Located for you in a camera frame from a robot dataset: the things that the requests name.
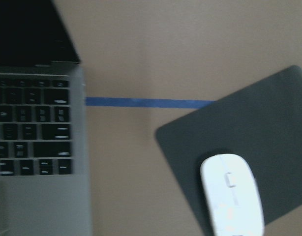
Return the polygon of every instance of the silver laptop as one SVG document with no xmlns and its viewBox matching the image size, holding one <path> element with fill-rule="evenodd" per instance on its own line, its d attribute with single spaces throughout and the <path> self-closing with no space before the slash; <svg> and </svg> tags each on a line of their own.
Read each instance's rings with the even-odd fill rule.
<svg viewBox="0 0 302 236">
<path fill-rule="evenodd" d="M 50 1 L 0 0 L 0 236 L 90 236 L 84 79 Z"/>
</svg>

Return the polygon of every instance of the white computer mouse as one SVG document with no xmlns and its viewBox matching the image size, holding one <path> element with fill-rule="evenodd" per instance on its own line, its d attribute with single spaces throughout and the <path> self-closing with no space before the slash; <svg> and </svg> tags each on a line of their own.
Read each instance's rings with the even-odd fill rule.
<svg viewBox="0 0 302 236">
<path fill-rule="evenodd" d="M 215 236 L 262 236 L 264 216 L 247 162 L 235 154 L 207 158 L 200 174 Z"/>
</svg>

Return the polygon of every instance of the blue tape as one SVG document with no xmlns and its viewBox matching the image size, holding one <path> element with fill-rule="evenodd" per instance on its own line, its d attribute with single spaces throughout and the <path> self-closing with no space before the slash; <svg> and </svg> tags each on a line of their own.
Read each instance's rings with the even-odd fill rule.
<svg viewBox="0 0 302 236">
<path fill-rule="evenodd" d="M 208 100 L 173 100 L 150 98 L 87 97 L 87 106 L 98 107 L 154 107 L 154 108 L 193 108 L 209 105 Z"/>
</svg>

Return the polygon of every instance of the laptop screen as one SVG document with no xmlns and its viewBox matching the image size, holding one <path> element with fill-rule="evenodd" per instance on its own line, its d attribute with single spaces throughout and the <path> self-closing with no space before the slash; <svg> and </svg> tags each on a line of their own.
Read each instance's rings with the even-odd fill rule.
<svg viewBox="0 0 302 236">
<path fill-rule="evenodd" d="M 0 65 L 47 65 L 79 58 L 49 0 L 0 0 Z"/>
</svg>

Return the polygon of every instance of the laptop keyboard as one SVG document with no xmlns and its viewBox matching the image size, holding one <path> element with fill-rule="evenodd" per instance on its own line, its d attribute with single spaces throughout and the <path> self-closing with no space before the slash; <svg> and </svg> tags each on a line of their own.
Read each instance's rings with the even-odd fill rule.
<svg viewBox="0 0 302 236">
<path fill-rule="evenodd" d="M 69 81 L 0 79 L 0 176 L 70 175 Z"/>
</svg>

